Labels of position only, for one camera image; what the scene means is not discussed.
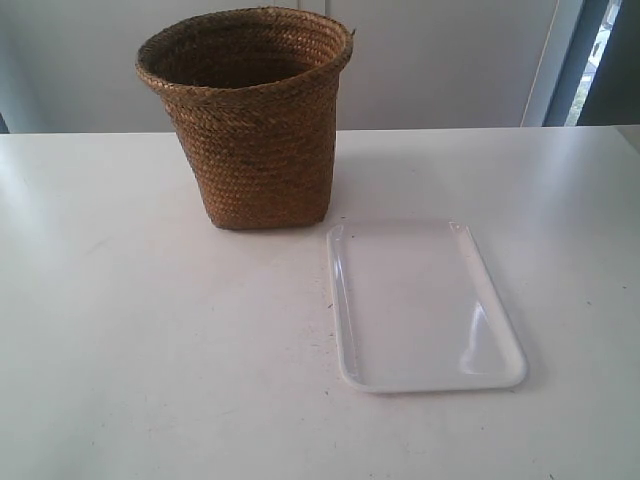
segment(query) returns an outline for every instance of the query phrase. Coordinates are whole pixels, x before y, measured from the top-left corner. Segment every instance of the brown woven basket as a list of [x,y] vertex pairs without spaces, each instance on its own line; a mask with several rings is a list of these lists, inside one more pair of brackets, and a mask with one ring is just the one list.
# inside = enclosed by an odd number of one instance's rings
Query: brown woven basket
[[352,49],[340,23],[277,7],[190,18],[140,48],[138,75],[161,96],[215,225],[322,221]]

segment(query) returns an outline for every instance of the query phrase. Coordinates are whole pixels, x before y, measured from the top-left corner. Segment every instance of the basket rim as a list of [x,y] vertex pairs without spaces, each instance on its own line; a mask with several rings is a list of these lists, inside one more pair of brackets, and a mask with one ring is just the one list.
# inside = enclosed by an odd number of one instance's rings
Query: basket rim
[[[258,85],[251,85],[247,87],[239,88],[220,88],[209,86],[196,86],[188,85],[184,83],[176,83],[168,81],[161,76],[156,75],[149,71],[145,62],[148,60],[147,56],[153,51],[154,45],[158,42],[165,40],[167,37],[179,33],[186,27],[198,25],[202,22],[208,22],[212,19],[225,19],[233,17],[243,17],[250,14],[255,18],[256,14],[264,14],[271,16],[297,18],[301,20],[311,20],[321,26],[326,26],[335,29],[342,34],[344,40],[343,49],[330,61],[314,67],[310,70],[299,73],[292,77],[287,77],[276,82],[261,83]],[[353,33],[349,32],[347,28],[340,22],[313,12],[307,12],[304,10],[295,10],[284,7],[256,7],[256,8],[242,8],[234,10],[226,10],[220,12],[206,13],[204,15],[197,15],[194,17],[186,18],[178,23],[175,23],[169,27],[164,28],[160,32],[147,39],[142,46],[138,49],[136,56],[135,68],[140,79],[147,84],[153,91],[160,96],[177,96],[183,100],[193,100],[196,103],[209,103],[210,101],[231,101],[244,98],[247,95],[262,96],[263,94],[273,94],[280,91],[286,91],[295,89],[298,86],[312,82],[318,78],[333,77],[334,74],[340,73],[342,69],[347,65],[353,52]]]

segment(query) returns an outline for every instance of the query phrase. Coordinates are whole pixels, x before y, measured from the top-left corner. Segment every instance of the table surface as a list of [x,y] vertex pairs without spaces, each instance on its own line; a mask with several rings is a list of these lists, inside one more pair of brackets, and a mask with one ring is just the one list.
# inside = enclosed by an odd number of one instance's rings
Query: table surface
[[[639,179],[610,127],[340,132],[324,223],[234,233],[172,134],[4,136],[0,476],[640,478]],[[349,387],[343,217],[469,224],[525,382]]]

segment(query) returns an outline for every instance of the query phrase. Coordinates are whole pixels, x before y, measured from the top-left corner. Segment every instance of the basket rolled rim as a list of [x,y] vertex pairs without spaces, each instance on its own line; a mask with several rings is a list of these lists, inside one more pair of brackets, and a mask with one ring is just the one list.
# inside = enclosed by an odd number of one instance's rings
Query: basket rolled rim
[[[251,85],[247,87],[239,88],[219,88],[209,86],[196,86],[183,83],[175,83],[168,81],[151,71],[149,71],[148,62],[153,55],[156,54],[156,47],[159,44],[166,43],[172,37],[180,35],[185,30],[211,21],[225,21],[225,20],[242,20],[245,18],[257,19],[260,16],[265,19],[271,18],[295,18],[305,21],[312,21],[319,26],[329,27],[342,37],[344,46],[342,50],[329,62],[324,63],[318,67],[314,67],[310,70],[304,71],[298,75],[288,77],[276,82],[261,83],[259,85]],[[323,15],[306,12],[303,10],[294,10],[284,7],[257,7],[257,8],[244,8],[222,12],[207,13],[204,15],[198,15],[195,17],[187,18],[174,25],[171,25],[157,34],[153,35],[146,42],[142,44],[138,50],[136,58],[136,72],[144,83],[147,84],[153,91],[162,97],[179,97],[180,101],[188,101],[189,103],[217,103],[217,102],[230,102],[234,103],[234,100],[243,99],[247,100],[247,97],[260,98],[263,96],[271,96],[285,91],[294,91],[297,87],[301,87],[305,84],[316,82],[322,78],[333,78],[336,74],[339,74],[342,69],[347,65],[353,52],[353,33],[349,32],[347,28],[340,22],[333,20]]]

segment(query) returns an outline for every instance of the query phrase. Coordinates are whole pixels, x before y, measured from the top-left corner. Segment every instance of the wicker basket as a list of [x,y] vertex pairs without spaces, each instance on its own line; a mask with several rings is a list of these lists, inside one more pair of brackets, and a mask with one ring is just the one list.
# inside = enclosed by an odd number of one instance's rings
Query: wicker basket
[[276,7],[190,18],[140,48],[138,75],[161,96],[215,225],[322,221],[352,49],[338,22]]

